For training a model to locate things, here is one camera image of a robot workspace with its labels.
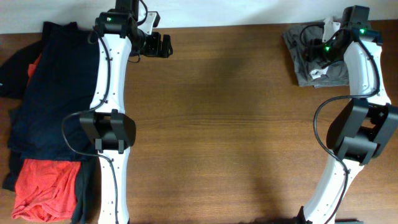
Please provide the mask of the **grey shorts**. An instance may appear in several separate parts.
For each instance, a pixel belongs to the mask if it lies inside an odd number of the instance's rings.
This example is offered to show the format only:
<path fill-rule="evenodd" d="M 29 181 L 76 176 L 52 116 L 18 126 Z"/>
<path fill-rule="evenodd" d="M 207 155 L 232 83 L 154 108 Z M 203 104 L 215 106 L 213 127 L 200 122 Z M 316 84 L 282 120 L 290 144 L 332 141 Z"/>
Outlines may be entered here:
<path fill-rule="evenodd" d="M 323 88 L 349 84 L 348 70 L 341 60 L 328 60 L 322 49 L 314 45 L 323 43 L 323 26 L 294 25 L 282 33 L 292 58 L 298 86 Z"/>

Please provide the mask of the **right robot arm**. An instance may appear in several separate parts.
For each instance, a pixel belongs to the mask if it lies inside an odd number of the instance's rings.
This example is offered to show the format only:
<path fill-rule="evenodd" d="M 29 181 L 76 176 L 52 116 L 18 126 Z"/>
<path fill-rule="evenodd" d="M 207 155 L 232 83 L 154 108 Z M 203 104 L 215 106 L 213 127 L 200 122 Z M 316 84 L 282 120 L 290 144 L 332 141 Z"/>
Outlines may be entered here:
<path fill-rule="evenodd" d="M 331 123 L 321 147 L 328 160 L 311 199 L 292 223 L 336 223 L 336 213 L 354 178 L 378 157 L 397 129 L 397 107 L 382 79 L 382 35 L 371 28 L 369 8 L 350 6 L 341 22 L 325 19 L 321 39 L 303 40 L 304 59 L 320 60 L 323 68 L 344 62 L 348 69 L 349 101 Z"/>

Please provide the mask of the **navy blue garment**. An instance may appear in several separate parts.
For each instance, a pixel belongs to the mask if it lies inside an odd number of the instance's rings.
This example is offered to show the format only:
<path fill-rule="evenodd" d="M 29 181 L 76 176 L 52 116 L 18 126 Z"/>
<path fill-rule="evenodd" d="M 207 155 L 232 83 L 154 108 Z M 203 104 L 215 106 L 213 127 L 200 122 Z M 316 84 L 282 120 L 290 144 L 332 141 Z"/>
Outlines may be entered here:
<path fill-rule="evenodd" d="M 50 25 L 7 144 L 23 159 L 87 161 L 94 152 L 75 114 L 90 107 L 96 88 L 100 54 L 89 34 L 76 23 Z"/>

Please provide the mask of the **red mesh garment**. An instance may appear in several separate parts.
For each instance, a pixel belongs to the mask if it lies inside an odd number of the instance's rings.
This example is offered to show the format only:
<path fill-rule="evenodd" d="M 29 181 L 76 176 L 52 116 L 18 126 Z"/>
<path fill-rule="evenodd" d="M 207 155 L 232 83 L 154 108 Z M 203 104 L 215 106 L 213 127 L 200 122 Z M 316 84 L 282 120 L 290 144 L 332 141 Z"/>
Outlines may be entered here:
<path fill-rule="evenodd" d="M 29 81 L 42 54 L 28 68 Z M 81 161 L 23 159 L 15 187 L 13 219 L 57 222 L 72 218 L 77 199 L 75 183 Z"/>

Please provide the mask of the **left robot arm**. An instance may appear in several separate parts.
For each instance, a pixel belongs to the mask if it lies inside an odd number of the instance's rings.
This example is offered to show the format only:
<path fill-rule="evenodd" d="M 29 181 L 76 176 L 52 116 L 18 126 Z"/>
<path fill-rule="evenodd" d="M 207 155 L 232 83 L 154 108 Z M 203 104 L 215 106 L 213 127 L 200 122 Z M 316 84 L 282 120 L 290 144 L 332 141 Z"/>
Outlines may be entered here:
<path fill-rule="evenodd" d="M 99 40 L 96 89 L 80 124 L 95 147 L 101 166 L 99 223 L 129 223 L 126 199 L 128 157 L 136 140 L 136 124 L 126 115 L 124 84 L 131 57 L 168 58 L 171 38 L 153 29 L 160 15 L 143 1 L 117 0 L 95 21 Z"/>

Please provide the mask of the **black garment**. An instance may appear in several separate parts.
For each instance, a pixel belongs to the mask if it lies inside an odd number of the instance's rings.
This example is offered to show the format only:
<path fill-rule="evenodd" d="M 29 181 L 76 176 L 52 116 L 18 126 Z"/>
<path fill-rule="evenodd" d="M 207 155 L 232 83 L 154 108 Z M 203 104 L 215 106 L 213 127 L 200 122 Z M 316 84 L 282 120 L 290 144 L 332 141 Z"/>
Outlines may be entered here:
<path fill-rule="evenodd" d="M 74 103 L 72 112 L 83 111 L 93 99 L 99 64 L 99 46 L 97 36 L 80 30 L 76 22 L 65 26 L 45 22 L 42 38 L 23 49 L 18 50 L 1 66 L 1 96 L 26 99 L 21 114 L 11 110 L 12 119 L 16 119 L 16 134 L 21 140 L 12 140 L 9 160 L 10 172 L 3 183 L 5 189 L 14 190 L 23 162 L 31 157 L 38 159 L 39 151 L 57 146 L 53 154 L 56 160 L 80 161 L 81 168 L 75 184 L 78 199 L 77 208 L 72 215 L 73 223 L 84 223 L 93 205 L 94 172 L 97 160 L 92 157 L 93 145 L 82 130 L 77 117 L 69 119 L 67 130 L 61 131 L 61 121 L 68 114 L 61 111 L 65 103 Z M 40 78 L 52 77 L 68 88 L 76 87 L 72 97 L 68 95 L 40 95 L 40 107 L 54 103 L 50 109 L 52 123 L 40 116 L 32 124 L 26 124 L 28 111 L 34 109 L 32 100 L 38 96 L 35 90 L 27 90 L 28 79 L 35 73 Z"/>

